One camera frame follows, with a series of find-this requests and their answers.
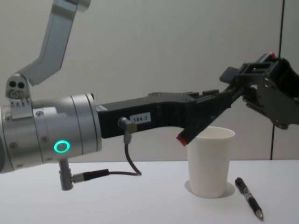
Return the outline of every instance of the white wall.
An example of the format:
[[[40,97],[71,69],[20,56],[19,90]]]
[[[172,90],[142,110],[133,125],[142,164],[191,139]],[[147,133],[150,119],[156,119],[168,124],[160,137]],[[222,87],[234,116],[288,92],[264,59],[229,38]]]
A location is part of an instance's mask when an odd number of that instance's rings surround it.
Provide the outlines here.
[[[92,0],[77,14],[62,69],[34,99],[93,92],[97,104],[155,91],[224,89],[219,76],[268,51],[278,52],[281,0]],[[6,79],[39,54],[49,0],[2,1],[0,103]],[[271,123],[242,100],[213,125],[237,133],[233,159],[269,159]],[[137,133],[134,160],[184,160],[179,128]],[[75,161],[123,161],[122,137]]]
[[[281,56],[299,74],[299,1],[285,1],[285,16]],[[299,159],[299,126],[290,125],[288,130],[275,129],[273,159]]]

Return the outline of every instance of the white paper cup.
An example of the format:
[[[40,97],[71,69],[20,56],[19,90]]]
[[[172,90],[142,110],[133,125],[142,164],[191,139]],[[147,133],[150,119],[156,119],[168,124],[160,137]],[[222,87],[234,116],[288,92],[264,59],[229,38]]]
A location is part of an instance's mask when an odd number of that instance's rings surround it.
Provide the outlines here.
[[[207,127],[187,146],[189,182],[197,196],[216,198],[224,193],[234,136],[229,129]]]

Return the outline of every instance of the pen tip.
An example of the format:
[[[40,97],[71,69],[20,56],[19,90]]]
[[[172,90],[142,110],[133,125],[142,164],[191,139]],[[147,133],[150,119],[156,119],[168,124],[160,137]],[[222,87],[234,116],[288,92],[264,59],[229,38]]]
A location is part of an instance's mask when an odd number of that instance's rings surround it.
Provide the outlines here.
[[[256,216],[259,218],[259,220],[263,221],[263,212],[261,210],[256,211]]]

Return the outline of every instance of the silver cylindrical joint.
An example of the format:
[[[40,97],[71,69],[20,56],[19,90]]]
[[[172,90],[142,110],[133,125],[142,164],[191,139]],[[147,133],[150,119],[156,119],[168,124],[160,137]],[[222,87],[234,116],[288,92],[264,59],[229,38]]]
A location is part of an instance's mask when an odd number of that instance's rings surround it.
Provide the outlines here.
[[[33,116],[11,119],[1,107],[0,173],[101,150],[98,114],[90,94],[32,102]]]

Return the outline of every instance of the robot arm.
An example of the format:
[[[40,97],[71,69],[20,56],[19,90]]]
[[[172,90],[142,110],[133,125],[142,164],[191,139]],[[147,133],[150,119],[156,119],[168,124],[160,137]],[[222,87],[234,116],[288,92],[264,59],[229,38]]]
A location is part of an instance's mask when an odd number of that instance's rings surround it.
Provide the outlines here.
[[[102,138],[123,135],[120,118],[133,123],[133,131],[181,127],[177,139],[186,145],[241,96],[279,128],[299,124],[299,77],[287,60],[273,54],[240,69],[228,68],[221,81],[229,86],[222,92],[158,92],[98,106],[92,94],[32,101],[29,83],[38,84],[60,70],[75,12],[89,3],[54,0],[39,58],[8,79],[9,105],[0,113],[0,173],[58,161],[62,189],[70,190],[68,158],[98,152]]]

